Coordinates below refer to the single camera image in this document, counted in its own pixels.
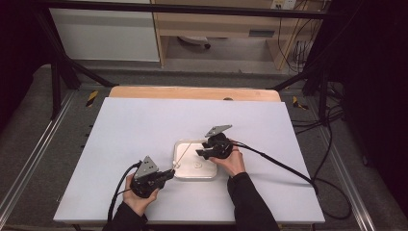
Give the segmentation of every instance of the white container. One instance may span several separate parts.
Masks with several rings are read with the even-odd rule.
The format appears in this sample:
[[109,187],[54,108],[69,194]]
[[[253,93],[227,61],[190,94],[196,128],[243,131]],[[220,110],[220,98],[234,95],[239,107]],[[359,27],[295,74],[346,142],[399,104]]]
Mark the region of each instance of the white container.
[[174,145],[174,164],[178,179],[189,181],[211,180],[217,175],[217,165],[198,156],[196,149],[202,149],[207,140],[179,140]]

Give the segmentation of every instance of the white table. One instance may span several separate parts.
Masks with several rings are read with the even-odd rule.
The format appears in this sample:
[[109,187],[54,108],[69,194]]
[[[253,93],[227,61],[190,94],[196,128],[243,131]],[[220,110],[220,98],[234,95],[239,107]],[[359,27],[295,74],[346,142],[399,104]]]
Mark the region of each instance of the white table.
[[[224,132],[228,138],[309,176],[284,103],[106,98],[54,220],[106,222],[117,183],[130,165],[149,155],[160,170],[167,170],[177,141],[203,139],[211,127],[223,124],[233,125]],[[307,182],[258,154],[242,153],[247,172],[279,223],[324,222]],[[234,222],[226,181],[220,168],[212,181],[167,181],[146,211],[149,222]]]

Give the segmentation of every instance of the floor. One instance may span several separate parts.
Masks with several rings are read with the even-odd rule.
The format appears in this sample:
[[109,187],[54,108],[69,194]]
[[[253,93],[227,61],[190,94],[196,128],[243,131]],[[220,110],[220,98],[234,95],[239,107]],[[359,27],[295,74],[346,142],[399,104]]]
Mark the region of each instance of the floor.
[[[121,85],[158,85],[158,86],[195,86],[265,89],[272,87],[295,72],[290,68],[276,71],[268,55],[266,43],[262,39],[210,38],[212,47],[186,44],[172,38],[164,67],[157,64],[127,63],[120,68],[106,62],[90,62],[91,68],[102,77]],[[64,90],[72,96],[72,103],[66,109],[64,119],[50,141],[41,150],[40,159],[33,165],[35,169],[28,177],[29,181],[21,190],[18,200],[12,204],[10,214],[1,214],[3,230],[73,230],[69,225],[52,220],[58,207],[59,198],[81,155],[87,134],[97,117],[103,98],[109,89],[95,85],[85,76],[80,76],[84,85],[80,90]],[[298,82],[280,95],[287,103],[293,120],[314,120],[314,97],[303,97]],[[20,170],[30,160],[42,133],[49,126],[51,115],[50,71],[42,68],[35,75],[35,82],[26,98],[14,113],[7,128],[0,135],[0,197],[7,198],[9,189],[18,178]],[[85,107],[93,90],[98,90],[92,107]],[[293,97],[309,110],[293,106]],[[329,106],[337,104],[337,99],[329,99]],[[297,135],[299,146],[309,172],[312,174],[321,162],[327,148],[324,141],[324,129],[315,128]],[[407,218],[400,212],[395,201],[382,183],[375,168],[365,167],[359,147],[347,121],[338,119],[332,123],[334,146],[341,156],[347,172],[364,202],[370,215],[374,230],[408,230]],[[335,159],[328,158],[323,165],[320,177],[330,180],[341,188],[342,180],[335,167]],[[322,194],[320,206],[324,211],[336,216],[347,212],[347,204],[342,195],[331,187],[319,184]],[[372,230],[359,225],[359,218],[346,219],[326,217],[324,224],[317,224],[317,230]],[[100,230],[101,226],[84,229]],[[199,227],[183,227],[185,230],[197,230]],[[289,230],[304,230],[300,227],[288,227]]]

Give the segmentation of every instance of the human hand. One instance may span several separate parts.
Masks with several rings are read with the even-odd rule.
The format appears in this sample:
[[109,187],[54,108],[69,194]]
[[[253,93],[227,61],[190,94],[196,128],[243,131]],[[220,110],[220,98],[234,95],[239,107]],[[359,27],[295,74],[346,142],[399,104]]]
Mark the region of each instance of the human hand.
[[209,160],[222,166],[231,177],[234,177],[238,173],[245,172],[242,153],[235,145],[232,147],[231,154],[226,159],[210,157]]
[[[128,175],[126,177],[126,185],[125,190],[130,189],[130,185],[132,182],[134,174]],[[156,200],[157,194],[159,193],[159,189],[153,191],[152,194],[148,198],[141,198],[135,195],[131,190],[126,191],[123,193],[123,202],[127,204],[136,214],[140,217],[143,216],[144,211],[146,211],[147,206]]]

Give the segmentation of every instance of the black wire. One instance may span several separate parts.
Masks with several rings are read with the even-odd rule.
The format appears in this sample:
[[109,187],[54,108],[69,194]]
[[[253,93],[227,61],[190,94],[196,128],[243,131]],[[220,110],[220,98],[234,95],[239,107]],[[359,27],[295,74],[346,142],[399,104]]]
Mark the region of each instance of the black wire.
[[323,183],[325,183],[325,184],[327,184],[327,185],[333,187],[333,188],[336,189],[338,192],[340,192],[340,193],[342,194],[342,196],[345,198],[345,201],[346,201],[347,207],[348,207],[347,214],[344,215],[344,216],[340,216],[340,217],[339,217],[339,216],[334,216],[334,215],[332,215],[332,214],[330,214],[330,213],[328,213],[327,211],[324,211],[324,210],[322,209],[323,213],[326,214],[326,215],[328,215],[328,216],[331,217],[331,218],[334,218],[334,219],[347,219],[347,218],[349,218],[349,217],[351,216],[351,213],[352,213],[352,209],[351,209],[352,206],[351,206],[350,200],[348,199],[348,196],[344,193],[344,191],[343,191],[342,189],[340,189],[339,187],[335,186],[334,184],[332,184],[331,182],[326,181],[326,180],[323,180],[323,179],[321,179],[321,178],[315,178],[315,181],[323,182]]
[[307,2],[307,0],[302,0],[302,1],[299,2],[299,4],[297,4],[297,6],[294,6],[293,9],[296,10],[296,8],[300,7],[300,5],[302,5],[302,3],[303,3],[304,1]]
[[303,25],[302,25],[302,27],[297,31],[297,33],[296,33],[296,35],[294,36],[294,38],[296,39],[297,37],[298,37],[298,35],[300,34],[300,32],[303,30],[303,28],[308,24],[310,22],[310,25],[311,25],[311,36],[310,36],[310,39],[309,39],[309,41],[306,43],[303,43],[303,48],[300,48],[300,52],[298,52],[298,54],[297,54],[297,60],[299,61],[299,60],[301,60],[302,62],[304,62],[304,61],[306,61],[306,54],[307,54],[307,50],[308,50],[308,48],[309,48],[309,46],[312,44],[312,41],[313,41],[313,39],[314,39],[314,37],[315,37],[315,34],[316,34],[316,30],[317,30],[317,27],[318,27],[318,25],[320,25],[320,20],[312,20],[312,19],[309,19],[308,21],[306,21]]
[[[339,119],[339,118],[341,118],[341,117],[343,117],[343,116],[344,116],[344,113],[341,112],[341,113],[338,113],[338,114],[335,115],[335,116],[330,117],[328,121],[329,121],[329,122],[332,122],[332,121],[335,121],[335,120],[337,120],[337,119]],[[309,130],[311,130],[311,129],[314,129],[314,128],[317,128],[317,127],[323,125],[324,123],[325,123],[325,122],[318,122],[318,123],[316,123],[316,124],[311,124],[311,126],[310,126],[309,128],[304,129],[304,130],[301,130],[301,131],[298,131],[298,132],[295,132],[295,134],[296,134],[296,135],[299,135],[299,134],[301,134],[301,133],[307,132],[307,131],[309,131]]]
[[292,59],[294,60],[295,63],[297,63],[297,48],[299,46],[299,41],[296,42],[296,46],[294,47],[293,54],[292,54]]
[[320,19],[315,19],[315,26],[313,27],[313,29],[312,29],[312,35],[310,35],[310,41],[312,41],[314,38],[315,38],[315,36],[318,34],[317,33],[317,28],[318,27],[320,27],[320,25],[321,25],[321,20]]
[[351,209],[352,206],[351,206],[351,203],[350,203],[350,201],[349,201],[349,199],[348,199],[348,196],[344,193],[344,191],[343,191],[342,189],[340,189],[339,187],[335,186],[335,185],[332,184],[331,182],[326,181],[326,180],[323,180],[323,179],[321,179],[321,178],[318,178],[318,174],[319,174],[321,168],[323,167],[323,165],[324,165],[324,163],[325,163],[325,161],[326,161],[326,159],[327,159],[327,157],[328,157],[328,155],[329,155],[329,153],[330,153],[330,149],[331,149],[331,146],[332,146],[332,143],[333,143],[333,132],[332,132],[332,129],[331,129],[331,126],[330,126],[330,122],[332,122],[332,121],[334,121],[335,119],[337,119],[338,116],[343,116],[343,110],[340,110],[340,111],[337,111],[336,113],[334,113],[334,114],[337,114],[337,115],[331,115],[331,112],[332,112],[334,109],[339,108],[339,107],[341,107],[341,106],[340,106],[340,105],[336,105],[336,106],[330,108],[329,111],[328,111],[328,113],[327,113],[326,124],[327,124],[327,129],[329,130],[329,137],[330,137],[330,138],[329,138],[329,144],[328,144],[328,147],[327,147],[326,152],[324,153],[323,159],[321,160],[321,162],[320,162],[320,164],[319,164],[319,166],[318,166],[318,169],[315,171],[315,174],[314,174],[314,176],[312,177],[312,181],[314,182],[314,184],[315,184],[316,181],[320,181],[320,182],[323,182],[323,183],[325,183],[325,184],[327,184],[327,185],[333,187],[334,189],[336,189],[337,191],[339,191],[339,192],[343,195],[343,197],[345,198],[345,200],[346,200],[348,211],[347,211],[347,214],[346,214],[345,216],[335,216],[335,215],[332,215],[332,214],[330,214],[330,213],[328,213],[327,211],[324,211],[324,210],[322,209],[323,213],[326,214],[327,216],[331,217],[331,218],[335,218],[335,219],[347,219],[347,218],[349,218],[349,217],[351,216],[351,213],[352,213],[352,209]]
[[269,157],[269,155],[265,154],[264,152],[258,151],[258,150],[254,149],[254,148],[252,148],[252,147],[250,147],[250,146],[248,146],[248,145],[246,145],[246,144],[244,144],[244,143],[242,143],[242,142],[239,142],[239,141],[233,141],[233,142],[231,142],[231,141],[217,141],[217,142],[219,142],[219,143],[233,144],[233,145],[235,145],[235,146],[242,147],[242,148],[251,150],[251,151],[253,151],[253,152],[255,152],[255,153],[258,153],[259,155],[261,155],[261,156],[264,157],[265,159],[267,159],[267,160],[273,162],[274,164],[276,164],[276,165],[278,165],[278,166],[280,166],[280,167],[282,167],[282,168],[284,168],[284,169],[290,171],[291,173],[293,173],[293,174],[299,176],[300,178],[304,179],[305,181],[307,181],[307,182],[313,187],[313,189],[315,190],[315,193],[316,193],[316,194],[319,194],[319,189],[318,189],[318,187],[316,186],[315,182],[313,182],[311,179],[309,179],[307,176],[303,175],[302,173],[296,171],[295,169],[293,169],[293,168],[291,168],[291,167],[288,167],[288,166],[286,166],[285,164],[282,164],[282,163],[276,161],[275,159]]
[[108,211],[108,222],[111,222],[111,221],[112,221],[112,217],[113,217],[113,213],[114,213],[114,207],[115,207],[115,204],[116,204],[116,199],[117,199],[117,196],[120,195],[120,193],[117,193],[117,192],[119,192],[119,189],[120,189],[120,186],[122,185],[123,180],[126,178],[126,176],[128,175],[128,173],[129,173],[130,170],[132,170],[132,169],[135,168],[135,167],[140,167],[140,165],[141,165],[141,162],[138,162],[137,164],[134,164],[134,165],[130,166],[130,167],[125,171],[125,173],[123,174],[122,178],[120,179],[119,184],[118,184],[117,187],[116,187],[116,191],[115,191],[114,197],[112,197],[111,206],[109,207],[109,211]]
[[280,30],[281,30],[281,28],[282,28],[282,17],[279,17],[278,48],[279,48],[280,53],[281,53],[282,56],[283,56],[283,59],[285,60],[286,64],[288,65],[289,69],[292,70],[292,71],[294,71],[294,72],[296,72],[296,70],[294,70],[295,66],[292,66],[292,65],[289,63],[288,59],[286,59],[285,54],[283,53],[282,48],[281,48],[281,46],[280,46]]
[[321,122],[316,121],[314,123],[309,123],[309,124],[294,124],[293,127],[311,127],[311,126],[315,126],[315,125],[319,126],[319,125],[321,125]]
[[117,195],[120,195],[120,194],[122,194],[122,193],[126,193],[126,192],[128,192],[128,191],[130,191],[130,190],[132,190],[133,188],[130,188],[130,189],[127,189],[127,190],[124,190],[124,191],[122,191],[122,192],[118,192],[117,193]]
[[291,119],[292,122],[317,122],[317,120],[296,120],[296,119]]

